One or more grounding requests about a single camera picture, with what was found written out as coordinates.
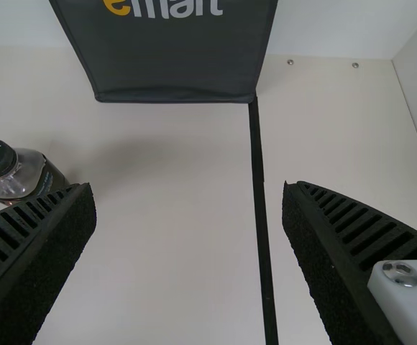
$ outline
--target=black foam pad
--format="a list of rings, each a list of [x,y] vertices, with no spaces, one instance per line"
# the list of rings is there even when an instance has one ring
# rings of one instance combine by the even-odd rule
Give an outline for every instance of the black foam pad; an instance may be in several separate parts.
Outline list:
[[[401,345],[367,283],[376,262],[417,259],[417,231],[306,182],[285,183],[283,227],[331,342]]]
[[[33,342],[95,226],[89,184],[0,211],[0,345]]]

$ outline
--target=bottle label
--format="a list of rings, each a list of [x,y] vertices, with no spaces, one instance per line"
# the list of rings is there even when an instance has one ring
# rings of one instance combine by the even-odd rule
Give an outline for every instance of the bottle label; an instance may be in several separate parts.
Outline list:
[[[20,199],[0,199],[0,203],[12,206],[24,199],[40,196],[64,188],[67,185],[69,185],[69,182],[65,179],[65,176],[46,158],[41,177],[32,193]]]
[[[36,195],[40,196],[41,194],[48,192],[50,190],[50,187],[52,187],[52,184],[53,184],[53,174],[50,171],[47,171],[44,175],[44,178],[41,178],[40,183],[36,187],[36,190],[37,190]]]

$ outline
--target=plastic bottle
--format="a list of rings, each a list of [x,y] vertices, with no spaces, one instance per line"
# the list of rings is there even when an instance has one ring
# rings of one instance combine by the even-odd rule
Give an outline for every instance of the plastic bottle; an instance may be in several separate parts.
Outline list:
[[[68,184],[41,152],[13,149],[0,140],[0,203],[14,205]]]

